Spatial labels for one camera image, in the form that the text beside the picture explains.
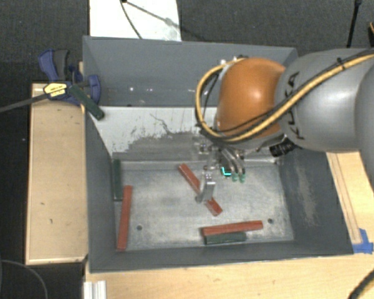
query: red wooden stick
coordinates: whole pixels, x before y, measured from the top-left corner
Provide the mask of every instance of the red wooden stick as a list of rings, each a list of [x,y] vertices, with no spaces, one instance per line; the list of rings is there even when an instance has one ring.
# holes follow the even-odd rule
[[[118,232],[118,251],[125,251],[127,247],[127,237],[129,231],[130,208],[132,206],[133,186],[123,188],[122,209],[120,213],[119,232]]]
[[[263,229],[262,221],[237,222],[234,224],[217,225],[201,228],[204,236],[227,234],[229,232],[247,232]]]
[[[201,192],[201,190],[199,189],[199,179],[185,164],[179,165],[178,170],[180,174],[183,175],[183,177],[186,179],[188,184],[193,188],[194,192],[198,195]],[[220,207],[213,198],[210,201],[206,201],[205,206],[209,209],[213,216],[217,216],[223,211],[222,207]]]

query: wooden board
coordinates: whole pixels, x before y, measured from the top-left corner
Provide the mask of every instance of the wooden board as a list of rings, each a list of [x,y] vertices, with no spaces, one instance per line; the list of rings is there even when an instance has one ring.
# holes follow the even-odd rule
[[[32,95],[43,85],[33,85]],[[27,265],[79,262],[87,254],[84,117],[80,107],[44,100],[31,108]]]
[[[79,108],[62,102],[33,105],[26,236],[29,265],[81,261],[87,253],[83,135]],[[344,213],[350,216],[352,238],[359,238],[357,227],[361,227],[374,242],[374,196],[358,153],[329,154],[328,159]],[[373,267],[374,254],[357,254],[127,273],[89,274],[87,270],[86,279],[106,280],[108,299],[339,299],[346,298]],[[374,287],[363,298],[374,298]]]

